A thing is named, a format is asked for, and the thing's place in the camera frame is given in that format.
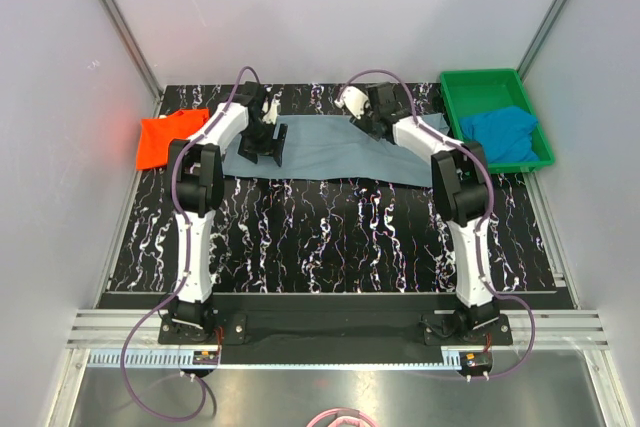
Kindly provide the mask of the grey-blue t shirt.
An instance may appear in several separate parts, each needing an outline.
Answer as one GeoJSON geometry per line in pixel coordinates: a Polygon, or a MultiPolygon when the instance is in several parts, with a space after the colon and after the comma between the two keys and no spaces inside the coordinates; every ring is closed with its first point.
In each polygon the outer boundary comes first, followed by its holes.
{"type": "Polygon", "coordinates": [[[257,163],[238,153],[236,137],[225,152],[223,173],[270,180],[364,178],[414,187],[432,186],[429,160],[386,140],[376,141],[345,115],[283,115],[288,126],[282,165],[270,157],[257,163]]]}

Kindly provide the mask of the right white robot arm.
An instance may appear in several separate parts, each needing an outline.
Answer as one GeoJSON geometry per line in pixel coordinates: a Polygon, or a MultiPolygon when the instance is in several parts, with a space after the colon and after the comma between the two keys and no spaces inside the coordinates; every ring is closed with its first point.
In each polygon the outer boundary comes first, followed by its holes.
{"type": "Polygon", "coordinates": [[[430,164],[435,209],[453,242],[459,305],[437,325],[427,320],[423,325],[439,340],[480,341],[500,315],[487,240],[495,195],[482,146],[455,140],[428,125],[414,105],[401,105],[390,83],[365,90],[347,86],[336,104],[370,137],[405,148],[430,164]]]}

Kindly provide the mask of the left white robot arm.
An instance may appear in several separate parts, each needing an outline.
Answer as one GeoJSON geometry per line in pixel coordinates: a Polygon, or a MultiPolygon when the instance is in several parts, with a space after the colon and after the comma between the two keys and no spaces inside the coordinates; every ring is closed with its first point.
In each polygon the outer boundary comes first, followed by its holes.
{"type": "Polygon", "coordinates": [[[178,283],[167,303],[162,330],[203,343],[221,334],[216,325],[209,273],[210,232],[224,196],[223,156],[235,138],[239,155],[283,163],[288,126],[277,124],[278,107],[266,87],[248,81],[232,89],[203,127],[170,142],[169,198],[178,230],[178,283]]]}

